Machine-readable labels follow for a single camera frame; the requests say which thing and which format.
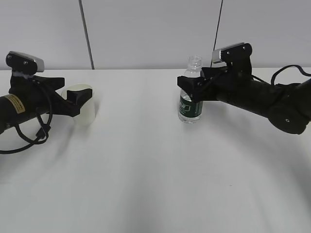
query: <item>paper cup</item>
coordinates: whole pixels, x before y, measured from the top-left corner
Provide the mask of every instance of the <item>paper cup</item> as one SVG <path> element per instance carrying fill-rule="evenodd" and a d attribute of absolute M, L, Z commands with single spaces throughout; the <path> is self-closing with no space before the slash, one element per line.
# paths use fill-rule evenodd
<path fill-rule="evenodd" d="M 70 86 L 63 90 L 62 97 L 67 100 L 67 91 L 82 91 L 85 89 L 92 89 L 90 85 L 87 84 L 77 84 Z M 87 126 L 93 123 L 95 119 L 95 103 L 94 103 L 94 93 L 92 98 L 90 98 L 81 108 L 80 114 L 73 117 L 76 125 Z"/>

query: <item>cable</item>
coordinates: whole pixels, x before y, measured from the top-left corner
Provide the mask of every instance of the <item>cable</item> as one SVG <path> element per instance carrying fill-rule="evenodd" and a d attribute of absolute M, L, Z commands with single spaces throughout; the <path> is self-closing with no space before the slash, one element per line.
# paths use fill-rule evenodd
<path fill-rule="evenodd" d="M 311 77 L 311 74 L 305 72 L 301 66 L 299 66 L 299 65 L 289 65 L 289 66 L 283 67 L 282 69 L 280 69 L 280 70 L 278 70 L 277 72 L 275 72 L 274 75 L 272 75 L 272 78 L 271 78 L 271 85 L 272 85 L 272 86 L 275 85 L 275 80 L 276 80 L 276 77 L 277 77 L 277 75 L 278 75 L 279 73 L 281 73 L 282 71 L 284 71 L 285 69 L 290 68 L 290 67 L 296 67 L 296 68 L 300 71 L 300 73 L 301 73 L 302 75 L 307 76 L 307 77 Z"/>
<path fill-rule="evenodd" d="M 51 98 L 49 96 L 49 94 L 47 93 L 47 91 L 40 85 L 39 82 L 37 82 L 36 80 L 33 80 L 34 84 L 37 85 L 39 87 L 39 89 L 43 92 L 44 96 L 47 98 L 47 101 L 49 103 L 49 118 L 48 118 L 48 121 L 46 124 L 44 124 L 43 120 L 42 120 L 42 117 L 40 115 L 40 113 L 38 112 L 38 109 L 36 109 L 36 116 L 37 116 L 37 119 L 39 121 L 39 124 L 40 124 L 40 130 L 38 131 L 38 133 L 36 134 L 37 137 L 35 140 L 31 140 L 30 138 L 28 138 L 26 135 L 24 135 L 22 133 L 22 131 L 20 130 L 20 127 L 19 125 L 17 124 L 15 126 L 15 129 L 16 129 L 16 132 L 18 133 L 18 135 L 26 142 L 28 142 L 29 144 L 22 147 L 22 148 L 19 148 L 19 149 L 15 149 L 15 150 L 0 150 L 0 154 L 14 154 L 14 153 L 19 153 L 19 152 L 22 152 L 26 149 L 29 149 L 30 147 L 34 146 L 34 145 L 39 145 L 39 144 L 43 144 L 45 143 L 48 138 L 49 138 L 49 130 L 50 130 L 50 124 L 51 124 L 51 121 L 52 121 L 52 117 L 53 117 L 53 109 L 52 109 L 52 102 L 51 102 Z M 40 136 L 40 133 L 44 133 L 44 140 L 40 141 L 40 139 L 43 139 L 41 136 Z"/>
<path fill-rule="evenodd" d="M 255 76 L 255 75 L 251 75 L 254 79 L 256 79 L 256 80 L 258 80 L 258 81 L 260 81 L 260 82 L 262 82 L 262 83 L 266 83 L 266 84 L 269 84 L 269 83 L 267 83 L 266 81 L 264 81 L 264 80 L 262 80 L 261 78 L 258 78 L 257 76 Z"/>

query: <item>white wall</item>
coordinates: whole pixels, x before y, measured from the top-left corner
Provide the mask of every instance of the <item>white wall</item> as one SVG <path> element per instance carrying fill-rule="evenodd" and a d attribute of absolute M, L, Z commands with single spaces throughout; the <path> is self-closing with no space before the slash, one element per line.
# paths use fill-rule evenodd
<path fill-rule="evenodd" d="M 90 69 L 78 0 L 5 0 L 0 6 L 0 69 L 10 50 L 42 58 L 46 69 Z"/>
<path fill-rule="evenodd" d="M 221 0 L 83 0 L 95 68 L 209 65 Z M 253 46 L 253 67 L 311 66 L 309 0 L 224 0 L 217 48 Z M 17 50 L 46 69 L 90 69 L 78 0 L 11 0 L 0 7 L 0 69 Z"/>
<path fill-rule="evenodd" d="M 310 9 L 310 0 L 224 0 L 217 47 L 250 43 L 254 67 L 310 67 Z"/>
<path fill-rule="evenodd" d="M 95 68 L 183 68 L 210 62 L 219 0 L 88 0 Z"/>

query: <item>clear plastic bottle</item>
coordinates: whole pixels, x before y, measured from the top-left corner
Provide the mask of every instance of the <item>clear plastic bottle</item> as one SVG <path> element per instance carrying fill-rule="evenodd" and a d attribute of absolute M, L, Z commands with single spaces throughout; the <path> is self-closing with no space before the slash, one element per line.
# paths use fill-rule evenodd
<path fill-rule="evenodd" d="M 188 78 L 200 77 L 202 66 L 202 57 L 196 55 L 191 56 L 184 76 Z M 188 124 L 197 122 L 201 117 L 202 106 L 203 102 L 193 103 L 186 92 L 183 90 L 180 91 L 178 117 L 182 122 Z"/>

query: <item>green bottle label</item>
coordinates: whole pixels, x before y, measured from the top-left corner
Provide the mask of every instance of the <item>green bottle label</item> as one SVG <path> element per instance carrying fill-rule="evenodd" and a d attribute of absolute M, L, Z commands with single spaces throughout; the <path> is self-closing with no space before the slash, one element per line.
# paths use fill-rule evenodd
<path fill-rule="evenodd" d="M 194 103 L 180 97 L 179 112 L 181 115 L 189 118 L 194 118 L 202 113 L 203 102 Z"/>

